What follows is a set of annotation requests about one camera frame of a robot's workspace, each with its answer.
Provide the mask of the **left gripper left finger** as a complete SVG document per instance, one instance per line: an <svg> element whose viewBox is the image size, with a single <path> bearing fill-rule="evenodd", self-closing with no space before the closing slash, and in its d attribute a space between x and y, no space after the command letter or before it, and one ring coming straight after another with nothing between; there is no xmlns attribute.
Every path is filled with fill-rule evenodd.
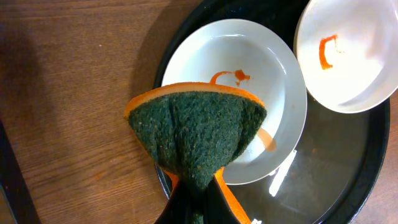
<svg viewBox="0 0 398 224"><path fill-rule="evenodd" d="M179 182L155 224L190 224L192 202L189 189L183 182Z"/></svg>

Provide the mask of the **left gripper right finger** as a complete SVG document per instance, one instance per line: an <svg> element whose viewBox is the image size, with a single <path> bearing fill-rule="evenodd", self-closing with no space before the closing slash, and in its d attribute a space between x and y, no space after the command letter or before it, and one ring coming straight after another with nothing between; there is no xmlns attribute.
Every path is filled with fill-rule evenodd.
<svg viewBox="0 0 398 224"><path fill-rule="evenodd" d="M204 224L239 224L215 178L206 188L203 219Z"/></svg>

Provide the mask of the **green and orange sponge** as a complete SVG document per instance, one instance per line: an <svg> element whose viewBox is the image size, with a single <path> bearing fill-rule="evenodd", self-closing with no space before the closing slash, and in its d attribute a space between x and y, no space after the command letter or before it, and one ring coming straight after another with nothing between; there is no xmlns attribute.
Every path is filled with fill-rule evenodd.
<svg viewBox="0 0 398 224"><path fill-rule="evenodd" d="M146 152L172 174L173 189L179 182L189 189L190 223L204 223L203 202L213 178L239 223L249 223L223 171L246 150L266 115L264 103L252 93L202 82L153 89L134 97L124 111Z"/></svg>

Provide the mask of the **grey-white plate with sauce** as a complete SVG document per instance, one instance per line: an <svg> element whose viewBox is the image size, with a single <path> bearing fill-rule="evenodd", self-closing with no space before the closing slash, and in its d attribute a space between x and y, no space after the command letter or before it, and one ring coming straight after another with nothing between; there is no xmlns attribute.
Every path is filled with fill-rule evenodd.
<svg viewBox="0 0 398 224"><path fill-rule="evenodd" d="M207 24L184 38L163 72L163 85L209 82L242 88L260 98L262 124L273 142L259 138L224 170L228 185L255 182L280 167L295 149L307 115L307 91L300 66L288 45L273 31L242 19Z"/></svg>

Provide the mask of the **white plate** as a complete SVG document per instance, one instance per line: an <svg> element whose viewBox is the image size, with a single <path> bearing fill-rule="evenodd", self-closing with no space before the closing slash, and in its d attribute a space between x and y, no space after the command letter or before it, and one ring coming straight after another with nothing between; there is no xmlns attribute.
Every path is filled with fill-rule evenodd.
<svg viewBox="0 0 398 224"><path fill-rule="evenodd" d="M359 113L397 90L397 0L311 0L294 52L308 92L338 113Z"/></svg>

